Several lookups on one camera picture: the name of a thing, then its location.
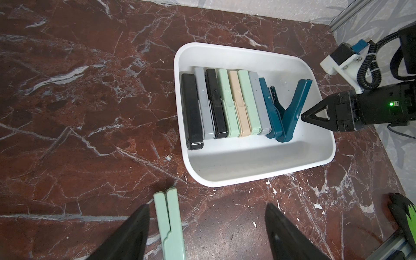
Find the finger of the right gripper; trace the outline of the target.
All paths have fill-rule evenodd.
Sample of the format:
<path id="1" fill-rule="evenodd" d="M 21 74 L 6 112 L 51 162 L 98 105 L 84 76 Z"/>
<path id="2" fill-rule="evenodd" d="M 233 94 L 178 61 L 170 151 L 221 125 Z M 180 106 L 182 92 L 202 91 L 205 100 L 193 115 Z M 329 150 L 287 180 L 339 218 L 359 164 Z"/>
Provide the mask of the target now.
<path id="1" fill-rule="evenodd" d="M 336 106 L 340 103 L 338 95 L 330 95 L 301 115 L 301 119 L 309 124 L 338 131 Z"/>

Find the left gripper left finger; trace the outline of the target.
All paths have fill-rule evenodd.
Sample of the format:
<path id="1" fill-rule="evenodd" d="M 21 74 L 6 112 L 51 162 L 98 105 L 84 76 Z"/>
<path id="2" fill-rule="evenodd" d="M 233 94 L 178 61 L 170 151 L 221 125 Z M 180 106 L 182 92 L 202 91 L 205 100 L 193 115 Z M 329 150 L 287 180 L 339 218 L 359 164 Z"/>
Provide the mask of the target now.
<path id="1" fill-rule="evenodd" d="M 150 225 L 149 206 L 141 205 L 115 230 L 89 260 L 142 260 Z"/>

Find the grey black pliers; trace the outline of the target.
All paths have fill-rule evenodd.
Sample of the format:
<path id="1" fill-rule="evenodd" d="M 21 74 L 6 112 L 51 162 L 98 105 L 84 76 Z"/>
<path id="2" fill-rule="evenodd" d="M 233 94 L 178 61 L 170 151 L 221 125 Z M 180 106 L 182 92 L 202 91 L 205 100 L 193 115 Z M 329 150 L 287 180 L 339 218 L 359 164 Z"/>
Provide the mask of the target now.
<path id="1" fill-rule="evenodd" d="M 228 129 L 225 122 L 224 108 L 219 93 L 216 70 L 195 67 L 199 108 L 203 126 L 203 139 L 226 138 Z"/>

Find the mint green pliers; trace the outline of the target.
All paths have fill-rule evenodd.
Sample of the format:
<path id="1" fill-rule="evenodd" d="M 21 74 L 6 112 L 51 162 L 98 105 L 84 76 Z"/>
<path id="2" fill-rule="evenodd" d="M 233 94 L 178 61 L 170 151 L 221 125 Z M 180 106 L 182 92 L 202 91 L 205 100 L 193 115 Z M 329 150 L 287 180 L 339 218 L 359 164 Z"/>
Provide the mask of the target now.
<path id="1" fill-rule="evenodd" d="M 228 72 L 226 69 L 218 70 L 218 84 L 221 92 L 221 99 L 224 106 L 224 114 L 227 125 L 227 137 L 234 138 L 240 134 L 238 118 L 232 97 Z"/>

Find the white rectangular storage tray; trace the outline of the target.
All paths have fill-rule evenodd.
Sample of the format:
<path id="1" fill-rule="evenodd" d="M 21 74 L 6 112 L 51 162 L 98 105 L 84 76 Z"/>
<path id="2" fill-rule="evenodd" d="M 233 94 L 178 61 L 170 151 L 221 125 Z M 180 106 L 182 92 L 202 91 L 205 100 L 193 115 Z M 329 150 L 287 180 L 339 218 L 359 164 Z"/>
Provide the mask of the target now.
<path id="1" fill-rule="evenodd" d="M 315 79 L 309 65 L 296 56 L 254 49 L 191 42 L 174 57 L 175 96 L 182 155 L 189 174 L 200 184 L 222 187 L 302 171 L 331 162 L 334 134 L 299 120 L 287 143 L 264 135 L 207 140 L 202 149 L 186 146 L 180 76 L 195 67 L 248 70 L 276 88 L 279 102 L 289 106 L 301 79 Z"/>

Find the light green pliers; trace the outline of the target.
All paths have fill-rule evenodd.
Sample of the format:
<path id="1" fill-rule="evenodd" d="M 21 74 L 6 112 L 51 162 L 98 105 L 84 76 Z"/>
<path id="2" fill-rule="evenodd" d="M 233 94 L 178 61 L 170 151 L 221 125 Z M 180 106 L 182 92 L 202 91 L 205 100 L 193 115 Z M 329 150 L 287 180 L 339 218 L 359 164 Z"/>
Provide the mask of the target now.
<path id="1" fill-rule="evenodd" d="M 180 216 L 178 193 L 175 187 L 153 195 L 158 228 L 165 260 L 185 260 L 186 251 Z"/>

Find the beige pliers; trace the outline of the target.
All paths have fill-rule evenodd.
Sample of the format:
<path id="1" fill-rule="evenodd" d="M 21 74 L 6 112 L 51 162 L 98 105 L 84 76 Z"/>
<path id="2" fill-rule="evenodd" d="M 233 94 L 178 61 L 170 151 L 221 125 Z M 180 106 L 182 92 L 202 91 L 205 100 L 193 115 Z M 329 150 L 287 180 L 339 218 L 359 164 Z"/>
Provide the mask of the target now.
<path id="1" fill-rule="evenodd" d="M 246 105 L 243 99 L 241 86 L 237 71 L 228 71 L 229 80 L 231 84 L 232 96 L 235 102 L 236 113 L 238 116 L 240 135 L 239 137 L 248 137 L 251 134 L 250 122 L 247 115 Z"/>

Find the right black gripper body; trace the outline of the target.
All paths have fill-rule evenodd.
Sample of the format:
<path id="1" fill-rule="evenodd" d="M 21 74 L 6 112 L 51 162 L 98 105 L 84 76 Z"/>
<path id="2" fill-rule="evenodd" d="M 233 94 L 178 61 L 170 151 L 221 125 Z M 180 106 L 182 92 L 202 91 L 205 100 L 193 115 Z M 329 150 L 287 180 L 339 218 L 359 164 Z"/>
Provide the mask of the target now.
<path id="1" fill-rule="evenodd" d="M 339 93 L 335 106 L 338 132 L 358 131 L 368 125 L 405 126 L 416 119 L 416 82 L 405 81 L 356 94 Z"/>

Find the pale green pliers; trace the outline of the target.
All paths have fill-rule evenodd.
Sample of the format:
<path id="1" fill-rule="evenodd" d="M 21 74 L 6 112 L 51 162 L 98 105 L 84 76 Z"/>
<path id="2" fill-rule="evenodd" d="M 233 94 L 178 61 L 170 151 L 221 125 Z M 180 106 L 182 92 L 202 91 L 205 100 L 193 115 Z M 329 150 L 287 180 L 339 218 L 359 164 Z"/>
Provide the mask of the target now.
<path id="1" fill-rule="evenodd" d="M 249 73 L 247 70 L 239 70 L 237 74 L 250 122 L 251 135 L 258 135 L 260 134 L 262 128 L 252 91 Z"/>

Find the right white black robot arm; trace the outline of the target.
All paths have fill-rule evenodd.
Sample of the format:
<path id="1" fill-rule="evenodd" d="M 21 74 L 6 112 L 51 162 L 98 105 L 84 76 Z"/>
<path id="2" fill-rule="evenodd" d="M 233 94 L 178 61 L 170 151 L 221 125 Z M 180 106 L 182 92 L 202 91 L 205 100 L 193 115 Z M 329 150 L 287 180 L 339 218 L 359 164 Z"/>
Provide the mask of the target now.
<path id="1" fill-rule="evenodd" d="M 399 82 L 381 85 L 378 51 L 398 39 L 400 46 L 390 61 Z M 329 75 L 341 75 L 352 87 L 332 94 L 301 116 L 304 122 L 333 132 L 355 132 L 368 125 L 407 126 L 416 119 L 416 24 L 393 32 L 378 42 L 342 43 L 321 63 Z"/>

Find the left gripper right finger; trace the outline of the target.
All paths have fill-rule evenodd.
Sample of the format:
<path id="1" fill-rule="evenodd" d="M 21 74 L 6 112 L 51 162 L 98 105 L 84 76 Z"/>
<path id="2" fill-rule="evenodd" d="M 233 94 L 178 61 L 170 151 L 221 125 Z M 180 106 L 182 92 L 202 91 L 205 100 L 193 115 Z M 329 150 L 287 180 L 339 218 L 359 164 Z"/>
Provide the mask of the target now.
<path id="1" fill-rule="evenodd" d="M 265 225 L 274 260 L 328 260 L 274 204 L 265 209 Z"/>

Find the dark teal pliers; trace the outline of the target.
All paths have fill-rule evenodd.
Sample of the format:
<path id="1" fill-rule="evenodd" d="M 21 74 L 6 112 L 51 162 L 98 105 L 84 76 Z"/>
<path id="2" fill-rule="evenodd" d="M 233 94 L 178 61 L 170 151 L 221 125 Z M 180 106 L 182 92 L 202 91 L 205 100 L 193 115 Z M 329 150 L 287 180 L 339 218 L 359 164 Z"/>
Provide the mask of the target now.
<path id="1" fill-rule="evenodd" d="M 283 127 L 283 133 L 280 137 L 276 138 L 277 141 L 281 143 L 287 143 L 293 138 L 296 124 L 300 117 L 312 83 L 313 80 L 311 79 L 299 80 L 292 101 L 287 109 L 283 108 L 283 106 L 280 104 L 276 93 L 276 88 L 274 86 L 270 87 L 271 97 L 274 106 L 278 111 L 278 115 L 280 116 Z"/>

